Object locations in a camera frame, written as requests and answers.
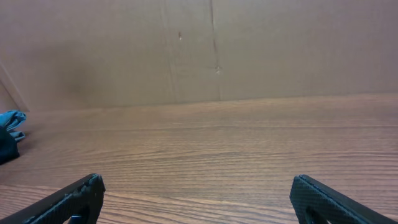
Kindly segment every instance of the blue cloth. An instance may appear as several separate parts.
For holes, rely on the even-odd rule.
[[[0,114],[0,126],[4,127],[16,142],[23,139],[25,134],[22,131],[14,131],[14,129],[20,126],[25,120],[26,114],[19,110],[11,110]]]

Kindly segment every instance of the wooden table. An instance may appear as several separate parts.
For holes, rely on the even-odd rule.
[[[308,174],[398,220],[398,95],[28,113],[0,166],[0,218],[89,173],[98,223],[297,223]]]

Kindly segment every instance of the cardboard wall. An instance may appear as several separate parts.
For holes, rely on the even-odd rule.
[[[393,0],[2,0],[0,78],[32,111],[395,92],[397,8]]]

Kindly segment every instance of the wood grain surface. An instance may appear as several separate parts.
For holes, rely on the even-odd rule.
[[[98,223],[297,223],[307,174],[398,220],[398,95],[28,113],[0,218],[96,172]]]

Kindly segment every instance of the black object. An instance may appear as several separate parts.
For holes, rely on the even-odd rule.
[[[290,201],[300,224],[397,224],[307,175],[294,177]]]
[[[19,157],[17,142],[4,127],[0,126],[0,165],[17,157]]]
[[[33,205],[0,220],[0,224],[94,224],[100,215],[105,186],[102,177],[90,174]]]

